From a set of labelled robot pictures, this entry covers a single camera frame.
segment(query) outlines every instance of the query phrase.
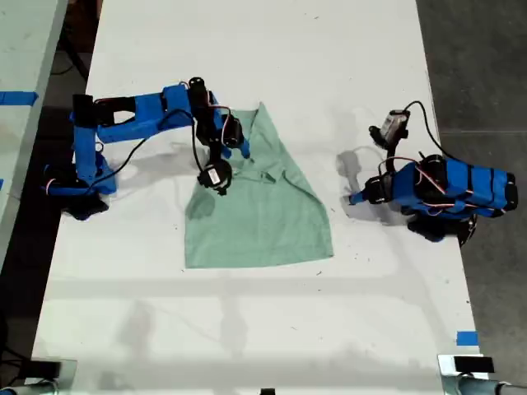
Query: blue painter's tape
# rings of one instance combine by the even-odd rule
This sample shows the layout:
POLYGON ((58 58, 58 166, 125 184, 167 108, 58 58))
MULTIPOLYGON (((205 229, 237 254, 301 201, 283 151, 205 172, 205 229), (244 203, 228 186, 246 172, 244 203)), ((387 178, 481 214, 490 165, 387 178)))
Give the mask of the blue painter's tape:
POLYGON ((0 91, 0 105, 33 105, 38 98, 36 92, 0 91))
POLYGON ((478 346, 478 333, 475 331, 458 332, 456 344, 458 346, 478 346))

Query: white tabletop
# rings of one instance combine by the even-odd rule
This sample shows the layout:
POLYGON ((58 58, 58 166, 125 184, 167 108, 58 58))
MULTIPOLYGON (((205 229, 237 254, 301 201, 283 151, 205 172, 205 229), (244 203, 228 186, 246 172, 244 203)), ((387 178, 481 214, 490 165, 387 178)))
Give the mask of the white tabletop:
MULTIPOLYGON (((266 104, 327 208, 334 257, 185 270, 196 170, 190 131, 165 132, 119 174, 106 213, 62 217, 34 356, 77 360, 79 393, 442 393, 436 356, 474 328, 457 241, 430 243, 388 207, 348 217, 337 170, 355 150, 359 179, 376 172, 368 127, 391 109, 420 99, 433 119, 415 2, 105 1, 89 94, 194 76, 224 105, 266 104)), ((398 153, 434 151, 418 111, 409 128, 398 153)), ((135 144, 105 155, 117 165, 135 144)))
POLYGON ((0 105, 0 270, 18 212, 51 63, 68 0, 0 1, 0 91, 37 92, 30 106, 0 105))

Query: green cloth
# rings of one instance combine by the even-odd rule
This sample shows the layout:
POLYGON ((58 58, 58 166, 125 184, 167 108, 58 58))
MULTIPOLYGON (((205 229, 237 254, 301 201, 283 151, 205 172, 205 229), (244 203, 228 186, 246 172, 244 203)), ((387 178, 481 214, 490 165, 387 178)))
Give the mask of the green cloth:
POLYGON ((329 220, 265 106, 234 111, 251 157, 235 150, 226 196, 196 186, 185 213, 186 267, 266 267, 333 256, 329 220))

